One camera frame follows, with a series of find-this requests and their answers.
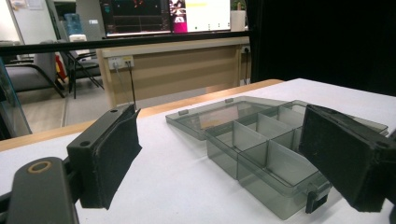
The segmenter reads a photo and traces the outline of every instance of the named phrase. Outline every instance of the plastic storage box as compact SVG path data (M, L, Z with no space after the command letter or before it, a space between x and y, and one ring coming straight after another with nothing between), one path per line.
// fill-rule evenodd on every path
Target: plastic storage box
M330 182L298 151L307 103L237 97L180 111L167 122L199 140L207 155L281 219L326 202ZM352 117L378 133L387 126Z

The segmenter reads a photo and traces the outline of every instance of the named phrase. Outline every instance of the white tabletop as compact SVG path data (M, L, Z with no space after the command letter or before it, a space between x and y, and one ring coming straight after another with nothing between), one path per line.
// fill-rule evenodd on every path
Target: white tabletop
M388 125L390 132L396 128L396 97L305 79L239 95L301 100ZM282 221L206 156L205 141L166 123L165 115L178 110L138 119L142 151L108 211L82 209L76 203L81 223L389 223L393 207L390 202L385 201L381 213L358 213L335 189L313 214L303 209ZM71 134L1 152L0 195L11 190L15 172L25 163L50 156L66 158L66 146L77 136Z

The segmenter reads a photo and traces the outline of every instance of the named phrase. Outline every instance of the monitor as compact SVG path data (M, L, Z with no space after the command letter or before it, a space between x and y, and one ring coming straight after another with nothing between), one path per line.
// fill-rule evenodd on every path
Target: monitor
M168 0L101 0L106 37L171 33Z
M174 33L230 30L230 0L169 0Z

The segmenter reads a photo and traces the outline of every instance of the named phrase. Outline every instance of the electrical cable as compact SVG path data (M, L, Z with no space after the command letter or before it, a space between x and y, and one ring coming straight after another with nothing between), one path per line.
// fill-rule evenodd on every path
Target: electrical cable
M134 97L134 110L136 110L136 97L134 96L134 80L132 79L132 66L131 66L131 62L126 62L126 65L128 66L129 75L130 75L130 77L131 77L132 96Z
M247 59L246 59L245 80L244 80L245 85L249 84L249 83L248 83L248 52L249 52L248 48L245 48L245 53L246 53L246 55L247 55L247 57L246 57Z

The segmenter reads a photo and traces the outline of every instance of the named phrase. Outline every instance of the power outlet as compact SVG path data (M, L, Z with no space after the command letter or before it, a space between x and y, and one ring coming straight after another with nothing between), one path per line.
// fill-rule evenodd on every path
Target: power outlet
M125 67L128 67L128 64L131 67L134 67L134 56L130 55L130 56L123 56L122 57L123 63L125 64Z
M116 67L117 69L123 68L125 67L123 60L121 57L112 57L112 58L108 58L108 67L110 68L110 70L115 70Z
M108 67L110 68L110 70L115 70L116 67L117 69L121 69L124 67L128 67L129 65L131 67L134 66L134 57L132 55L111 57L108 58L107 60L108 60Z
M242 46L241 53L250 53L250 46L249 45Z

